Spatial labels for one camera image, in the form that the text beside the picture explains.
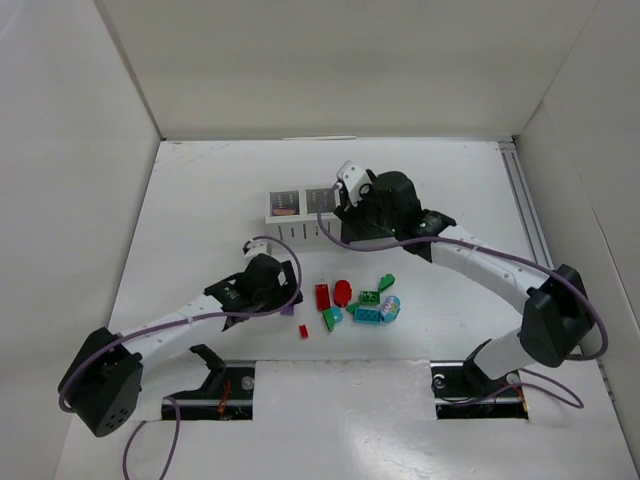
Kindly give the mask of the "purple lego with orange print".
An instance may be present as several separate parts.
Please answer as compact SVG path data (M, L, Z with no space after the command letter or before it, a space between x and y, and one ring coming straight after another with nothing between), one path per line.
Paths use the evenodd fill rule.
M301 308L300 304L291 304L284 307L280 311L280 314L286 317L294 317L300 311L300 308Z

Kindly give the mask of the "red rectangular lego brick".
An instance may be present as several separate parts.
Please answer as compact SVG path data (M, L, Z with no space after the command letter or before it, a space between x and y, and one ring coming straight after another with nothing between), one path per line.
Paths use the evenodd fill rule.
M326 283L316 284L314 286L315 301L317 310L323 312L331 308L331 297L329 286Z

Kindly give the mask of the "red rounded lego brick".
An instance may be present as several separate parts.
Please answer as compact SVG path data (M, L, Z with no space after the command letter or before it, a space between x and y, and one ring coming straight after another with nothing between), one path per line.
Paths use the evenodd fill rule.
M346 308L352 299L352 287L347 280L338 280L334 285L333 301L339 308Z

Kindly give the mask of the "purple lego brick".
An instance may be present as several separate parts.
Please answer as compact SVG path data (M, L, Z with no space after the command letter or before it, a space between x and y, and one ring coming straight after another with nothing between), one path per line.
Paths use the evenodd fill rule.
M273 209L271 212L271 215L273 217L295 216L298 214L299 214L299 211L293 208L277 208L277 209Z

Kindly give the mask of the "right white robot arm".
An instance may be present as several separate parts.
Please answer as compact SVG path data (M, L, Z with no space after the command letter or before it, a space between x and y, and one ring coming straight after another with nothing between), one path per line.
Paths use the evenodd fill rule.
M557 368L600 320L579 273L555 270L486 246L453 218L421 206L413 182L398 171L380 175L347 162L337 173L335 215L361 235L382 232L431 264L462 274L511 305L521 324L479 345L464 361L469 382L482 384L538 363Z

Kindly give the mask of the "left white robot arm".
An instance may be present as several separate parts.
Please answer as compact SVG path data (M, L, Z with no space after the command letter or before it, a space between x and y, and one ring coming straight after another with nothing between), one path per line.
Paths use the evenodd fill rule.
M59 406L97 438L134 413L145 382L161 364L186 352L211 365L203 349L236 325L277 314L302 301L299 259L259 254L245 270L208 287L159 320L125 332L100 327L88 335L58 386Z

